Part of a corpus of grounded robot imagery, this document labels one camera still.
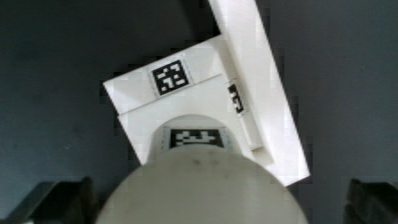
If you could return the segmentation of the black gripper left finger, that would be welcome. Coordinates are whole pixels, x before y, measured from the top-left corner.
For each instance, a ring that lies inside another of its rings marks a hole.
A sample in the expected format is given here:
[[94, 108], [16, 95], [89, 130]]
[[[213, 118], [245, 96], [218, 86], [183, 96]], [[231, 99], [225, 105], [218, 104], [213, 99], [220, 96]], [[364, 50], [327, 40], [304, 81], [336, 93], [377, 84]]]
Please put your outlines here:
[[94, 181], [41, 182], [0, 224], [94, 224], [99, 201]]

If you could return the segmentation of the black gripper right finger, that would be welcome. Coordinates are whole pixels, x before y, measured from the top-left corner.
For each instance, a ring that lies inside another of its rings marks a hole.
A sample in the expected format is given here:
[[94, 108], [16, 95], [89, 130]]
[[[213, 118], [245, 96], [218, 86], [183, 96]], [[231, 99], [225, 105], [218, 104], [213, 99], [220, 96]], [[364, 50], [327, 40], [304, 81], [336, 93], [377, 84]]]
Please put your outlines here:
[[398, 224], [398, 187], [391, 183], [350, 181], [343, 224]]

